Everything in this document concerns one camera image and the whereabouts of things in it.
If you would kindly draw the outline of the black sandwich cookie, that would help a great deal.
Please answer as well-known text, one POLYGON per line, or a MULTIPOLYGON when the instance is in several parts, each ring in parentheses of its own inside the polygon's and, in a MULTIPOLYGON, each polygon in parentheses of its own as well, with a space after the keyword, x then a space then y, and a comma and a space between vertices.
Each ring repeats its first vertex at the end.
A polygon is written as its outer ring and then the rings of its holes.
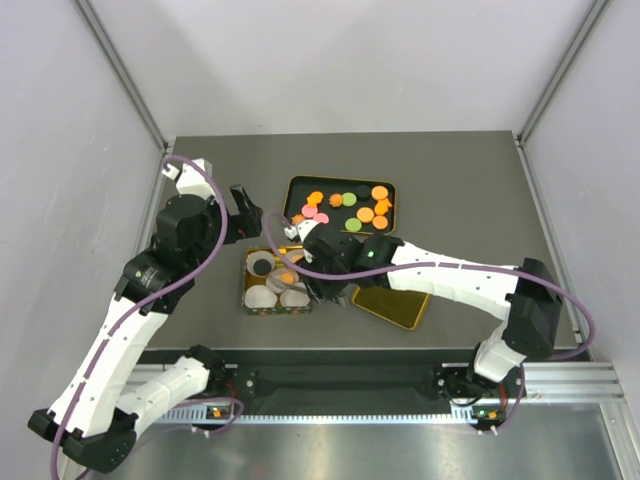
POLYGON ((253 275, 257 277, 265 277, 272 271, 271 263, 265 259, 259 259, 253 263, 253 275))

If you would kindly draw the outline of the orange flower cookie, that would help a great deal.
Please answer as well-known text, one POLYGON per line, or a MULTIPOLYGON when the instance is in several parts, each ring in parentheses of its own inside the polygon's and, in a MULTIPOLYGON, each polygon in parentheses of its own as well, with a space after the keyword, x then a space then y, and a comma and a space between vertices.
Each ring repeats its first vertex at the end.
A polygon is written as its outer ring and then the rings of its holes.
POLYGON ((279 274, 278 280, 286 286, 294 285, 297 282, 295 273, 290 270, 283 270, 279 274))

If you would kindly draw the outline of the orange spiky cookie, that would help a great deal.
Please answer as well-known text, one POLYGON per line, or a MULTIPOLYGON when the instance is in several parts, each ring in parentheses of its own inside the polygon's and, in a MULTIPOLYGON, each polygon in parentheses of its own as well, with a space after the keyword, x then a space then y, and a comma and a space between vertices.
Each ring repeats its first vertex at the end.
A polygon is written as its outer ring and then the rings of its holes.
POLYGON ((340 194, 333 194, 329 197, 329 204, 332 208, 338 208, 342 205, 342 196, 340 194))

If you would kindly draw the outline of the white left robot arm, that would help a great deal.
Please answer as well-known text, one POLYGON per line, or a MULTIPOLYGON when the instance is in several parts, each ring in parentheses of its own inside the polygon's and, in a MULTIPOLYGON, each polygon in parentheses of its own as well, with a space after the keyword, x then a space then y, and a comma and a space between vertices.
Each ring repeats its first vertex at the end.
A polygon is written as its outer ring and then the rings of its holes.
POLYGON ((113 471, 164 414, 226 387, 223 360, 195 346, 155 379, 131 393, 124 390, 149 341, 220 249, 262 232, 262 211, 242 186, 231 189, 237 213, 228 211, 208 161, 170 156, 162 173, 174 182, 177 195, 157 214, 149 246, 124 266, 106 317, 69 385, 28 421, 29 429, 51 444, 53 479, 60 476, 61 457, 85 471, 113 471))

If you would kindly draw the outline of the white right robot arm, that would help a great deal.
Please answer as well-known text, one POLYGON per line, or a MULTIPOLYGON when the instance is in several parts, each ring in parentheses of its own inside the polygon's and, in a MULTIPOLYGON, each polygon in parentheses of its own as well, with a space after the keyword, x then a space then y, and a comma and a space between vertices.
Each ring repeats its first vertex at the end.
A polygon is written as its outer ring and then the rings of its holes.
POLYGON ((500 320, 480 342, 467 370, 473 395, 487 396, 526 360, 552 356, 562 299, 546 265, 527 258, 519 266, 481 265, 421 249, 397 237, 363 241, 328 224, 304 220, 285 228, 298 241, 298 266, 309 294, 336 300, 349 285, 417 292, 479 309, 500 320))

